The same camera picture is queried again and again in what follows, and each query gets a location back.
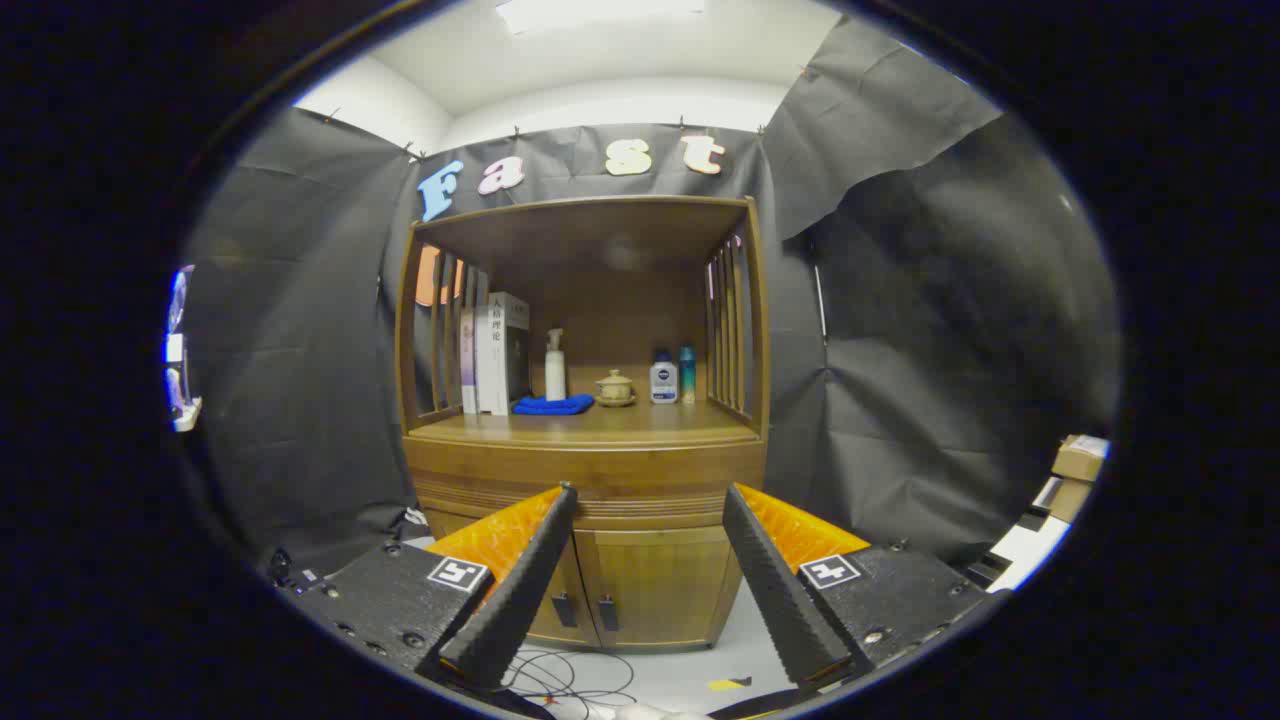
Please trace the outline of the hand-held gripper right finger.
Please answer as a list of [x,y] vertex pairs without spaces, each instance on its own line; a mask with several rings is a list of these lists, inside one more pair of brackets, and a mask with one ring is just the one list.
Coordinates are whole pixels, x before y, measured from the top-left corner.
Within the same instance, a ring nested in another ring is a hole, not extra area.
[[929,553],[874,544],[744,484],[722,524],[788,679],[817,691],[929,650],[1002,603]]

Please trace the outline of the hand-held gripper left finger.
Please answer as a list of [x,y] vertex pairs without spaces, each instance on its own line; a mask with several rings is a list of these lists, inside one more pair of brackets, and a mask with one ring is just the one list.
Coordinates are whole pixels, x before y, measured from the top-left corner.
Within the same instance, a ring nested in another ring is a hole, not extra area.
[[426,548],[388,542],[329,577],[293,571],[285,596],[378,662],[497,693],[556,574],[576,506],[576,489],[556,486]]

